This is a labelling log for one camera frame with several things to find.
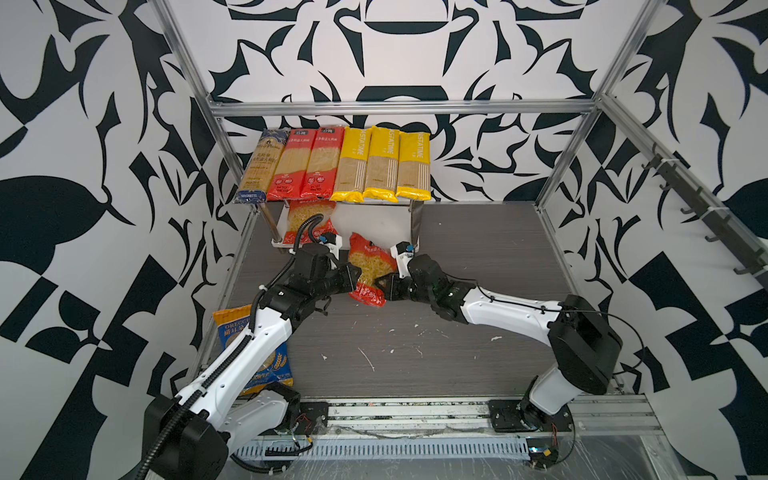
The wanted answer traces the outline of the red noodle bag long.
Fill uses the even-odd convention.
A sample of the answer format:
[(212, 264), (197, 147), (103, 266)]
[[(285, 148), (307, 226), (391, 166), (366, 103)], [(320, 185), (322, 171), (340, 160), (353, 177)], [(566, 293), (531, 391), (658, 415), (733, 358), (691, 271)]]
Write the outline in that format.
[(345, 128), (323, 127), (317, 131), (300, 199), (329, 199), (336, 180)]

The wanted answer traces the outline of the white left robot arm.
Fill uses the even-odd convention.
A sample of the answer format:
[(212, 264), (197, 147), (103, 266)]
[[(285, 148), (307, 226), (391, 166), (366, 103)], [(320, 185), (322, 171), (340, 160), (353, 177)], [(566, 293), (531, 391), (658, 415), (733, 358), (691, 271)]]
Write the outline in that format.
[(342, 262), (334, 244), (315, 237), (323, 220), (304, 221), (285, 266), (254, 298), (247, 323), (198, 377), (173, 397), (157, 396), (144, 413), (142, 458), (130, 479), (215, 479), (234, 453), (269, 430), (289, 430), (299, 394), (273, 383), (246, 404), (235, 401), (248, 382), (301, 323), (325, 314), (334, 295), (355, 290), (360, 268)]

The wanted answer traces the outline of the blue-ended spaghetti bag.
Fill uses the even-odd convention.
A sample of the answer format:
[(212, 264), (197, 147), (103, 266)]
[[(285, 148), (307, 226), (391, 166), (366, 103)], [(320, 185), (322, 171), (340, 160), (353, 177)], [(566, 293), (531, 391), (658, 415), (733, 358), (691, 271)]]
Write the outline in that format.
[(236, 203), (258, 204), (267, 200), (272, 178), (289, 135), (288, 129), (269, 129), (261, 134), (236, 191)]

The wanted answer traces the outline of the red long spaghetti bag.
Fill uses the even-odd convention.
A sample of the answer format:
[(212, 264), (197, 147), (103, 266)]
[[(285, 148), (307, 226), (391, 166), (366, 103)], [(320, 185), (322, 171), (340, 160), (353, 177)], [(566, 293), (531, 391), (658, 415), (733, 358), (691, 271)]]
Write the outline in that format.
[(317, 133), (316, 129), (293, 129), (290, 132), (267, 192), (268, 201), (300, 197)]

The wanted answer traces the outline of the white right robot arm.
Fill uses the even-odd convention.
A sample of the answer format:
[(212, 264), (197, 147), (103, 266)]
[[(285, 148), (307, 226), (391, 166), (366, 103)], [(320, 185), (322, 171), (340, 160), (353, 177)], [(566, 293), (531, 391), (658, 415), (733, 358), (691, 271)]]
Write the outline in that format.
[(449, 275), (426, 254), (400, 256), (398, 262), (396, 273), (374, 280), (387, 300), (424, 303), (444, 320), (494, 327), (551, 349), (555, 363), (534, 378), (504, 431), (540, 430), (565, 414), (577, 396), (607, 393), (623, 340), (611, 327), (610, 315), (593, 309), (583, 297), (523, 299), (491, 292), (476, 280)]

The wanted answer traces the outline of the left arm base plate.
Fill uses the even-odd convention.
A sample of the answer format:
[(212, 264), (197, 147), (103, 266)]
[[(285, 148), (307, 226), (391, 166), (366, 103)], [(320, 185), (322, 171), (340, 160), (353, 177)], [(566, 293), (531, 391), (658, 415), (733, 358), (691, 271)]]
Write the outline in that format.
[(330, 404), (325, 401), (301, 401), (290, 404), (277, 427), (268, 429), (263, 435), (311, 435), (328, 424)]

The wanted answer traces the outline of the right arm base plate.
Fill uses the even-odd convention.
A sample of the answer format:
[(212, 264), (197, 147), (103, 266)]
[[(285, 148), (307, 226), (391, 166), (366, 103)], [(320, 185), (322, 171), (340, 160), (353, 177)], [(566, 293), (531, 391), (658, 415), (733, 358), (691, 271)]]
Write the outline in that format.
[(571, 432), (572, 415), (566, 407), (550, 415), (525, 399), (487, 402), (491, 428), (496, 433)]

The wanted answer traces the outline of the yellow spaghetti bag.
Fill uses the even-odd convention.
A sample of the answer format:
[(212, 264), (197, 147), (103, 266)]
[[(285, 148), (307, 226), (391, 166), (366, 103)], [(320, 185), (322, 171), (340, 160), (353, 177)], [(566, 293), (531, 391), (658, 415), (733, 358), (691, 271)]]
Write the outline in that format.
[(430, 135), (400, 133), (396, 196), (415, 201), (431, 199)]
[(400, 132), (383, 127), (371, 128), (363, 197), (397, 203)]
[(372, 131), (347, 127), (340, 151), (331, 201), (363, 203)]

